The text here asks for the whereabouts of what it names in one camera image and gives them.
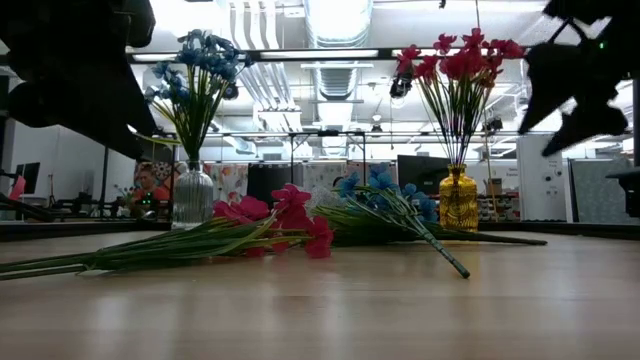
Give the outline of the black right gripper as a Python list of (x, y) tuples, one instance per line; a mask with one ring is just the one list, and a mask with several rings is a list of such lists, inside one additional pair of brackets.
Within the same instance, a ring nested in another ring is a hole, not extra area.
[(525, 59), (532, 93), (520, 131), (530, 131), (569, 98), (577, 106), (542, 151), (554, 155), (598, 135), (619, 136), (628, 121), (606, 103), (616, 86), (640, 72), (640, 0), (549, 0), (543, 13), (579, 36), (576, 45), (540, 43)]

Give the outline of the blue artificial flower bunch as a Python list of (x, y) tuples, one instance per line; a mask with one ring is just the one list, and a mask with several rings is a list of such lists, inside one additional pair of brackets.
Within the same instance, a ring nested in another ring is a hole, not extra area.
[(174, 125), (187, 159), (197, 161), (225, 93), (253, 60), (231, 41), (200, 29), (178, 42), (181, 49), (172, 62), (161, 61), (151, 68), (159, 83), (148, 86), (144, 98)]
[(469, 270), (445, 249), (443, 241), (459, 233), (437, 223), (435, 205), (411, 187), (401, 189), (385, 168), (374, 172), (366, 183), (354, 171), (334, 181), (335, 205), (315, 211), (327, 217), (336, 235), (348, 245), (424, 241), (439, 253), (463, 278)]

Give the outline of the clear ribbed glass vase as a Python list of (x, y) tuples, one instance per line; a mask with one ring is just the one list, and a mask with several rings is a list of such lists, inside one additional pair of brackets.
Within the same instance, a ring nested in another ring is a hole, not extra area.
[(199, 161), (186, 162), (186, 171), (174, 183), (172, 227), (191, 229), (213, 215), (214, 183)]

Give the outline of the red artificial flower bunch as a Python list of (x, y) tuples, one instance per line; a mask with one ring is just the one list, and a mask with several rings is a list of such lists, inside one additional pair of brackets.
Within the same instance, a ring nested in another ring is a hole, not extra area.
[[(462, 47), (455, 50), (459, 39)], [(503, 72), (503, 62), (523, 57), (525, 50), (511, 39), (487, 40), (479, 28), (460, 37), (442, 33), (433, 49), (433, 54), (423, 53), (416, 45), (401, 50), (396, 82), (418, 87), (445, 154), (452, 164), (460, 165)]]
[(220, 256), (282, 254), (296, 246), (312, 259), (329, 257), (334, 234), (326, 218), (307, 214), (311, 194), (288, 184), (272, 196), (272, 206), (252, 196), (220, 201), (211, 220), (190, 230), (172, 230), (93, 252), (0, 263), (0, 281), (180, 267)]

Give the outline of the yellow glass vase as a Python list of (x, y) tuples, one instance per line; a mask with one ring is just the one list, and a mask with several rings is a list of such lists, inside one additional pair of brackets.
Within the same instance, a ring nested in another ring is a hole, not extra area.
[(448, 176), (439, 184), (439, 221), (449, 230), (477, 232), (478, 191), (474, 179), (466, 175), (465, 164), (450, 164)]

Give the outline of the white cabinet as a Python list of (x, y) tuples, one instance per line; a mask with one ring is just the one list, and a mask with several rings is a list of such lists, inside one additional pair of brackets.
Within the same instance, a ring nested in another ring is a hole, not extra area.
[(550, 135), (525, 135), (516, 142), (522, 221), (566, 222), (568, 175), (562, 155), (544, 157)]

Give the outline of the person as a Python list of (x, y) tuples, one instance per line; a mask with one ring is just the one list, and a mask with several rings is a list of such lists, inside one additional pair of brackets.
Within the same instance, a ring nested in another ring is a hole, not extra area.
[(151, 163), (141, 163), (135, 174), (136, 189), (130, 204), (131, 215), (142, 218), (154, 206), (162, 201), (168, 201), (169, 192), (156, 184), (156, 175)]

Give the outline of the grey partition panel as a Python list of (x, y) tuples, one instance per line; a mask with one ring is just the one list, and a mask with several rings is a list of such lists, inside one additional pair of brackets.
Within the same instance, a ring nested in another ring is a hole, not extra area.
[(625, 208), (625, 192), (607, 175), (628, 170), (627, 159), (574, 159), (569, 162), (574, 222), (640, 225)]

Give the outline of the small dark monitor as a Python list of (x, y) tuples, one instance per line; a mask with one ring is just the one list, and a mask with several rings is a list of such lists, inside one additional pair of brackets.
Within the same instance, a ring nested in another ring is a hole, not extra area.
[(31, 195), (35, 193), (39, 176), (40, 163), (25, 163), (16, 166), (16, 173), (25, 180), (24, 193)]

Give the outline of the black partition panel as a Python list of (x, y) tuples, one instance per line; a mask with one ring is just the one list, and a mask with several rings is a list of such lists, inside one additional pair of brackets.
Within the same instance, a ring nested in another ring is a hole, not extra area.
[(303, 168), (300, 164), (250, 164), (247, 178), (247, 195), (273, 206), (272, 192), (282, 189), (286, 184), (301, 187)]

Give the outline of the dark computer monitor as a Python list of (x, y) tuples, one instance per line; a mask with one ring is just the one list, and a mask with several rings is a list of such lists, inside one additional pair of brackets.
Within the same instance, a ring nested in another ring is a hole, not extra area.
[(404, 188), (407, 184), (414, 184), (418, 191), (426, 195), (437, 195), (440, 182), (449, 175), (449, 164), (447, 158), (399, 155), (397, 158), (399, 185)]

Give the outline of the white artificial flower bunch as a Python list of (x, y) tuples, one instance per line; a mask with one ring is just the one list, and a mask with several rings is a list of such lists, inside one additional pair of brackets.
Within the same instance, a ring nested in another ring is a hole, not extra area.
[(418, 204), (392, 190), (358, 186), (342, 197), (339, 190), (316, 188), (307, 210), (326, 218), (334, 231), (336, 246), (377, 246), (425, 241), (487, 242), (545, 246), (545, 240), (449, 230), (422, 218)]

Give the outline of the black rig post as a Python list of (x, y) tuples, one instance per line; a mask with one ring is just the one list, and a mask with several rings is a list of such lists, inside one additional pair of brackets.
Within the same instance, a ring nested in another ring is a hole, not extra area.
[(640, 78), (633, 80), (633, 158), (634, 166), (640, 167)]

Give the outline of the black bracket block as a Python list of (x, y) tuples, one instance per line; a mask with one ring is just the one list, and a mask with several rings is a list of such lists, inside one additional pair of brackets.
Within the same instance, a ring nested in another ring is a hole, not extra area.
[(625, 193), (625, 211), (630, 217), (640, 218), (640, 167), (607, 175), (616, 179)]

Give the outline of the silver ventilation duct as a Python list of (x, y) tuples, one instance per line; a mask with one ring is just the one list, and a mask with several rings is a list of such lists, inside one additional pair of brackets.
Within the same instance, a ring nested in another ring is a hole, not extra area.
[[(309, 46), (313, 49), (354, 49), (367, 46), (372, 0), (303, 0)], [(355, 61), (315, 61), (311, 65), (317, 120), (328, 135), (320, 139), (320, 154), (346, 157), (359, 69)]]

